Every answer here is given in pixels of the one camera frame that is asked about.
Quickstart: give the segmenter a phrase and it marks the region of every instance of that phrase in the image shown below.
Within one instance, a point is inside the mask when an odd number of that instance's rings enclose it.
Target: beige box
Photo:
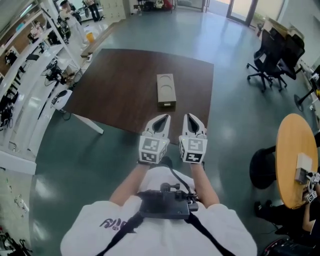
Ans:
[[[158,106],[172,107],[176,105],[176,91],[173,74],[157,74]]]

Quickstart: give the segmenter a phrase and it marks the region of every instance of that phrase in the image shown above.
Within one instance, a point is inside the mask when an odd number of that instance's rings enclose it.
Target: white cabinet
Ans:
[[[104,17],[107,20],[121,20],[126,18],[123,0],[100,0]]]

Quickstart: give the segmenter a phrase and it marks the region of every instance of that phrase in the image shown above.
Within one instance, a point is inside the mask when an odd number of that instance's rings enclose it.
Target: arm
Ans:
[[[317,185],[314,186],[315,192],[318,197],[320,197],[320,184],[318,183]]]
[[[310,203],[308,203],[305,206],[305,210],[304,210],[302,228],[305,231],[311,232],[315,222],[316,222],[315,220],[310,221]]]
[[[137,164],[128,177],[116,188],[109,201],[123,206],[130,196],[138,192],[149,167],[146,164]]]
[[[201,164],[191,163],[191,173],[194,180],[196,193],[204,207],[220,204],[219,198],[205,173]]]

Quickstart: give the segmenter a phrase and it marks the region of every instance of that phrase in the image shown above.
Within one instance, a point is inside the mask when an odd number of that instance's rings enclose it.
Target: dark wooden tabletop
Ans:
[[[158,107],[157,74],[173,74],[176,106]],[[208,124],[214,65],[145,50],[102,49],[76,85],[65,110],[141,133],[161,114],[171,116],[169,139],[179,143],[187,113]]]

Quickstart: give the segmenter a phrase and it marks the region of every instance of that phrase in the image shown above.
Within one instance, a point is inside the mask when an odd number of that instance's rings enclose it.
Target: gray floor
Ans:
[[[246,69],[246,64],[253,63],[260,43],[251,29],[221,16],[178,9],[172,14],[131,17],[101,48],[158,51],[214,64],[206,172],[221,202],[236,210],[261,251],[277,236],[272,224],[254,216],[253,204],[279,199],[279,194],[276,183],[265,190],[252,186],[251,157],[275,144],[286,115],[298,113],[314,131],[316,124],[311,111],[300,112],[294,103],[294,94],[307,92],[301,77],[296,81],[285,77],[288,87],[282,93],[276,82],[262,94],[258,78],[247,81],[255,71]],[[139,136],[98,125],[104,135],[74,117],[64,121],[57,112],[50,121],[30,194],[30,235],[36,256],[59,255],[61,239],[82,206],[107,200],[135,165]],[[170,145],[167,155],[175,169],[190,174],[180,162],[177,146]]]

